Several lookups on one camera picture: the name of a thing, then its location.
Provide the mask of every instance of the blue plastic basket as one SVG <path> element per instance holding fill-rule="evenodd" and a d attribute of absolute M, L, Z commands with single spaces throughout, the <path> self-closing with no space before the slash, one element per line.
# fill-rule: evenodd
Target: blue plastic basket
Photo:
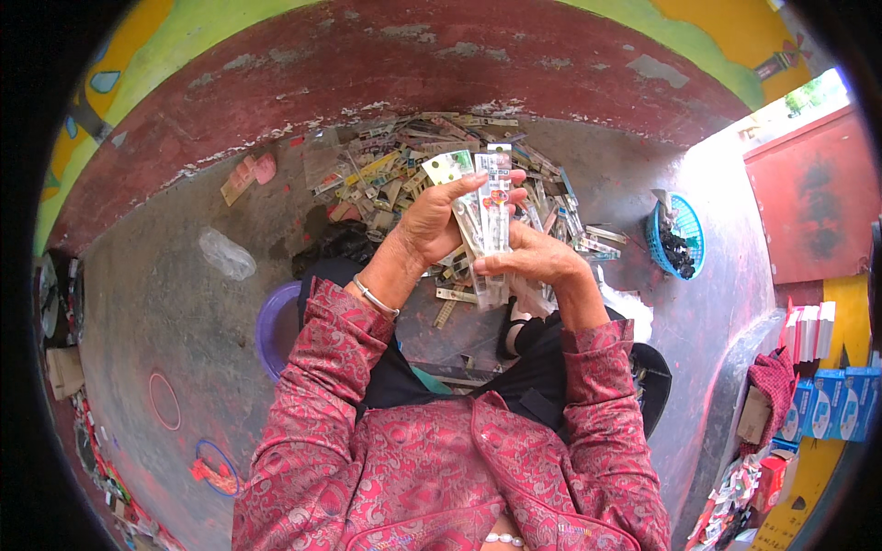
<path fill-rule="evenodd" d="M 689 203 L 686 203 L 685 199 L 676 193 L 671 193 L 670 203 L 675 211 L 679 210 L 676 220 L 674 220 L 672 231 L 675 235 L 683 237 L 689 246 L 689 254 L 695 259 L 695 273 L 692 274 L 690 279 L 695 279 L 699 276 L 701 268 L 705 265 L 705 234 L 701 230 L 699 217 L 696 216 L 695 211 L 692 210 Z M 647 220 L 647 243 L 649 244 L 649 254 L 652 255 L 653 260 L 661 266 L 665 272 L 673 273 L 678 278 L 686 280 L 686 278 L 681 276 L 680 273 L 674 269 L 674 266 L 671 265 L 668 258 L 664 255 L 662 238 L 659 235 L 659 212 L 661 208 L 662 204 L 656 203 L 653 213 Z"/>

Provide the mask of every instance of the bracelet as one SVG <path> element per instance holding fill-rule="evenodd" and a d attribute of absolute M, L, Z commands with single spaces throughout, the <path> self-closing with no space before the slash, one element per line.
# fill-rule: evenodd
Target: bracelet
<path fill-rule="evenodd" d="M 358 274 L 352 276 L 352 282 L 355 283 L 355 286 L 358 287 L 358 290 L 362 292 L 362 294 L 364 295 L 364 298 L 368 299 L 374 306 L 379 308 L 380 311 L 385 312 L 386 314 L 389 314 L 392 317 L 398 317 L 398 314 L 401 313 L 401 310 L 399 310 L 397 308 L 391 309 L 388 306 L 386 306 L 385 304 L 383 304 L 382 302 L 380 302 L 380 300 L 376 296 L 374 296 L 368 290 L 367 287 L 362 285 L 361 281 L 358 280 Z"/>

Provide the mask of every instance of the rubber band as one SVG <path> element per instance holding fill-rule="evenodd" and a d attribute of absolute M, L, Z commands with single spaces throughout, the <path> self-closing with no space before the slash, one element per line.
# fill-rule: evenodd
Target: rubber band
<path fill-rule="evenodd" d="M 224 455 L 223 451 L 221 451 L 220 448 L 218 448 L 216 445 L 214 445 L 213 442 L 210 442 L 206 439 L 202 439 L 199 442 L 197 442 L 197 444 L 196 444 L 196 459 L 199 459 L 199 446 L 201 446 L 202 444 L 208 444 L 209 446 L 213 447 L 215 451 L 220 453 L 220 456 L 223 458 L 223 460 L 229 466 L 229 471 L 233 474 L 233 478 L 235 479 L 235 492 L 233 492 L 232 494 L 225 494 L 225 493 L 221 492 L 217 487 L 214 486 L 214 484 L 212 484 L 211 482 L 208 481 L 208 479 L 206 479 L 206 484 L 208 484 L 208 487 L 211 488 L 212 490 L 214 490 L 215 492 L 217 492 L 218 494 L 223 495 L 224 497 L 233 497 L 234 495 L 238 495 L 239 489 L 240 489 L 239 488 L 239 473 L 237 473 L 235 471 L 235 467 L 233 466 L 233 463 L 230 462 L 229 459 L 227 459 L 227 456 Z"/>
<path fill-rule="evenodd" d="M 168 387 L 168 391 L 171 392 L 171 397 L 175 399 L 175 408 L 177 409 L 177 424 L 172 427 L 165 420 L 162 419 L 160 412 L 156 409 L 156 400 L 153 398 L 153 378 L 158 377 L 163 383 Z M 177 396 L 175 395 L 175 389 L 171 388 L 171 385 L 168 384 L 166 378 L 159 373 L 153 373 L 150 375 L 150 381 L 147 383 L 147 386 L 150 387 L 150 404 L 153 406 L 153 412 L 156 413 L 156 418 L 160 420 L 162 426 L 167 428 L 168 430 L 178 430 L 181 427 L 181 406 L 177 403 Z"/>

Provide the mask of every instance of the mural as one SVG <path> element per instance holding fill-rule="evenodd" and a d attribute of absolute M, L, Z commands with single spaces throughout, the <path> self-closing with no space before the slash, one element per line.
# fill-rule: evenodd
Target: mural
<path fill-rule="evenodd" d="M 793 37 L 766 0 L 558 0 L 630 27 L 714 77 L 750 110 L 810 79 Z M 37 220 L 45 246 L 86 163 L 126 115 L 191 59 L 264 19 L 316 0 L 141 0 L 95 54 L 55 142 Z M 120 146 L 124 137 L 116 137 Z"/>

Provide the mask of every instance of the pearl necklace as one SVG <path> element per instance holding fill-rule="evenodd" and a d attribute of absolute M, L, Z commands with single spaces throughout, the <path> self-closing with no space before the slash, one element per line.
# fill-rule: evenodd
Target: pearl necklace
<path fill-rule="evenodd" d="M 512 536 L 510 533 L 490 532 L 489 534 L 487 534 L 487 537 L 484 538 L 484 541 L 487 543 L 502 541 L 503 543 L 511 543 L 515 547 L 524 547 L 524 540 L 522 538 Z"/>

